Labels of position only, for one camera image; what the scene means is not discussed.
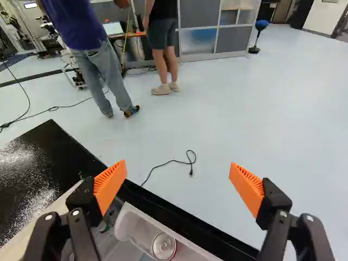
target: white floor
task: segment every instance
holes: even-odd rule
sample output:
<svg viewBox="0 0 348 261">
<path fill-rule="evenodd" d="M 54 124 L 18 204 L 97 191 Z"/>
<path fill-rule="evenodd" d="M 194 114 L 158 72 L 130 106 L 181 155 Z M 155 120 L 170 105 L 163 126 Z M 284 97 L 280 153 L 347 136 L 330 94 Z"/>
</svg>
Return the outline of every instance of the white floor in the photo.
<svg viewBox="0 0 348 261">
<path fill-rule="evenodd" d="M 249 58 L 183 64 L 182 92 L 164 97 L 150 95 L 158 84 L 155 73 L 128 76 L 127 90 L 142 106 L 130 120 L 117 111 L 109 93 L 112 120 L 89 100 L 4 129 L 0 146 L 54 119 L 105 164 L 125 159 L 128 178 L 138 184 L 155 165 L 186 160 L 186 150 L 194 150 L 194 178 L 188 176 L 188 166 L 172 164 L 155 171 L 145 188 L 260 247 L 265 234 L 228 180 L 234 161 L 271 178 L 293 200 L 293 214 L 318 216 L 336 259 L 345 260 L 348 44 L 270 26 L 258 47 L 261 52 Z M 23 87 L 32 102 L 29 115 L 89 96 L 71 88 L 61 74 L 24 82 Z M 0 88 L 0 104 L 0 123 L 27 108 L 17 85 Z M 290 252 L 287 260 L 294 256 Z"/>
<path fill-rule="evenodd" d="M 38 59 L 37 56 L 29 56 L 10 67 L 14 76 L 19 79 L 39 73 L 50 72 L 61 69 L 65 63 L 57 58 Z M 0 83 L 13 80 L 13 76 L 8 70 L 0 72 Z"/>
</svg>

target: beige sneaker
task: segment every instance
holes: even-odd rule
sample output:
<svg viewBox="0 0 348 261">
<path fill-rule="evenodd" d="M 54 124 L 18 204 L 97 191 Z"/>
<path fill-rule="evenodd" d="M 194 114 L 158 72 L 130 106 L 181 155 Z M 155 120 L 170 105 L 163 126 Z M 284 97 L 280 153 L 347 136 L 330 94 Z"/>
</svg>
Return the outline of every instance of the beige sneaker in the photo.
<svg viewBox="0 0 348 261">
<path fill-rule="evenodd" d="M 179 91 L 180 91 L 179 86 L 178 86 L 178 84 L 177 84 L 176 82 L 171 82 L 171 83 L 169 84 L 169 88 L 170 88 L 172 91 L 174 91 L 174 92 L 179 92 Z"/>
<path fill-rule="evenodd" d="M 151 89 L 152 95 L 167 95 L 170 93 L 168 84 L 161 84 L 159 87 Z"/>
</svg>

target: blue stool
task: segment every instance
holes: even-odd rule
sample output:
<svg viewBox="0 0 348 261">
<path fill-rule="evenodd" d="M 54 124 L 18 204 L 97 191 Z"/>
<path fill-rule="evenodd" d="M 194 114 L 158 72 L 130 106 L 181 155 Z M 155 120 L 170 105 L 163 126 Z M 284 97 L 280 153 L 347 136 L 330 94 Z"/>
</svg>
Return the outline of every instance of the blue stool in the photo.
<svg viewBox="0 0 348 261">
<path fill-rule="evenodd" d="M 257 37 L 256 37 L 255 45 L 254 45 L 253 47 L 250 47 L 250 48 L 249 48 L 249 53 L 254 53 L 254 54 L 259 53 L 260 48 L 257 48 L 256 43 L 257 43 L 257 40 L 258 40 L 259 37 L 260 37 L 261 31 L 262 31 L 263 29 L 265 29 L 267 26 L 268 26 L 268 21 L 266 21 L 266 20 L 259 20 L 259 21 L 256 21 L 256 23 L 255 23 L 255 28 L 256 28 L 256 30 L 258 31 L 258 32 L 257 32 Z"/>
</svg>

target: black t-shirt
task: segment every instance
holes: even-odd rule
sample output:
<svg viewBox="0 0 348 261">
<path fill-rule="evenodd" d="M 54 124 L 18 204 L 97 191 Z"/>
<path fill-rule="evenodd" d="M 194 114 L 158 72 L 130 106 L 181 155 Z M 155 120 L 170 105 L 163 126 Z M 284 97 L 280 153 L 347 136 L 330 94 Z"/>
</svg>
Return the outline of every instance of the black t-shirt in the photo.
<svg viewBox="0 0 348 261">
<path fill-rule="evenodd" d="M 178 18 L 177 0 L 154 1 L 154 5 L 150 13 L 150 21 L 165 18 Z"/>
</svg>

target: shorts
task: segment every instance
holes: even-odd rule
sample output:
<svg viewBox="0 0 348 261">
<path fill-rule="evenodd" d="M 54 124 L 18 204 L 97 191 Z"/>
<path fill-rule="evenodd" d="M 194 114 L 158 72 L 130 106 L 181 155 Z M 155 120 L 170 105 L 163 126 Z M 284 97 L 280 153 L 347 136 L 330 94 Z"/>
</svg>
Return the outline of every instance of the shorts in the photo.
<svg viewBox="0 0 348 261">
<path fill-rule="evenodd" d="M 177 19 L 174 18 L 152 20 L 146 32 L 151 49 L 164 50 L 167 46 L 174 46 L 176 27 Z"/>
</svg>

